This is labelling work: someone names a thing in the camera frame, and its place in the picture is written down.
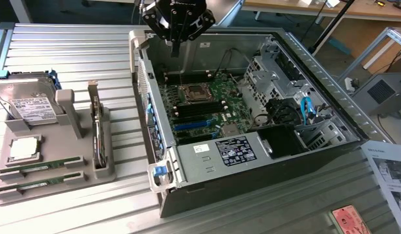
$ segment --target warning label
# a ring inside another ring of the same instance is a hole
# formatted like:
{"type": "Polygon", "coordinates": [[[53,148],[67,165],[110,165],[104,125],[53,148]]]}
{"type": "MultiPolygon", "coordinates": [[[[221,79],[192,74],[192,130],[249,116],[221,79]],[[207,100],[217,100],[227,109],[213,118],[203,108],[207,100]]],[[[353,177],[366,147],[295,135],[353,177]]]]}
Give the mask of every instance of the warning label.
{"type": "Polygon", "coordinates": [[[47,97],[13,99],[11,100],[11,103],[27,122],[56,118],[56,114],[47,97]]]}
{"type": "Polygon", "coordinates": [[[245,136],[215,142],[226,166],[255,160],[255,154],[245,136]]]}

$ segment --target aluminum extrusion table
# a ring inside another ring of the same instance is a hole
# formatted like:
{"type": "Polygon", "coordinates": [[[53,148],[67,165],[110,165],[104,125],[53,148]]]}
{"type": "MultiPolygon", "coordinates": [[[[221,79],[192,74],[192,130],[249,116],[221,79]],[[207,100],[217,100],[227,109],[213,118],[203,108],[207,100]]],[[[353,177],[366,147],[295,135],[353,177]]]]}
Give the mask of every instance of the aluminum extrusion table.
{"type": "MultiPolygon", "coordinates": [[[[75,90],[75,108],[90,104],[87,81],[99,81],[100,99],[111,109],[118,173],[111,183],[0,206],[0,233],[334,234],[327,212],[348,204],[374,234],[398,233],[360,151],[313,174],[159,218],[130,78],[127,34],[140,27],[16,24],[0,30],[0,69],[55,69],[61,86],[75,90]]],[[[0,146],[4,118],[0,107],[0,146]]]]}

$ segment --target motherboard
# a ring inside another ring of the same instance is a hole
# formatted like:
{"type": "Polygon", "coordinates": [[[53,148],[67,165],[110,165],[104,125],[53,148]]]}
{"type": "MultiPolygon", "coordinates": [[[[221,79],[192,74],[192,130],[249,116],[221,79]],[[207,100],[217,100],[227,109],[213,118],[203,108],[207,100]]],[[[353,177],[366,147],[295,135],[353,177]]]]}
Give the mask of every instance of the motherboard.
{"type": "Polygon", "coordinates": [[[166,75],[159,91],[179,145],[230,137],[251,127],[231,74],[166,75]]]}

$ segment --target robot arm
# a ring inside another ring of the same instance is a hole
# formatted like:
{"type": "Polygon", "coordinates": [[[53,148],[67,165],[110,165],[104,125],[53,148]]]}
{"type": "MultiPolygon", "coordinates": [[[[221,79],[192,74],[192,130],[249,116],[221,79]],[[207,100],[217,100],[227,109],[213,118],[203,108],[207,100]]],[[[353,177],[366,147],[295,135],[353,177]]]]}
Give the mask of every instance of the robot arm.
{"type": "Polygon", "coordinates": [[[213,26],[215,18],[206,0],[154,0],[142,17],[155,34],[171,42],[171,57],[179,56],[180,43],[195,40],[213,26]]]}

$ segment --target red card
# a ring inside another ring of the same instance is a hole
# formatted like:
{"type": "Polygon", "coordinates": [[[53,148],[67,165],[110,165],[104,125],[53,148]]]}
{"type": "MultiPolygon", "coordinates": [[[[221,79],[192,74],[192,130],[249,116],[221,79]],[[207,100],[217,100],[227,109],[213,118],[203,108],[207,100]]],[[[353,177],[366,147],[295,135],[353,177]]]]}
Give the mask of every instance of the red card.
{"type": "Polygon", "coordinates": [[[353,205],[331,211],[331,214],[344,234],[372,234],[353,205]]]}

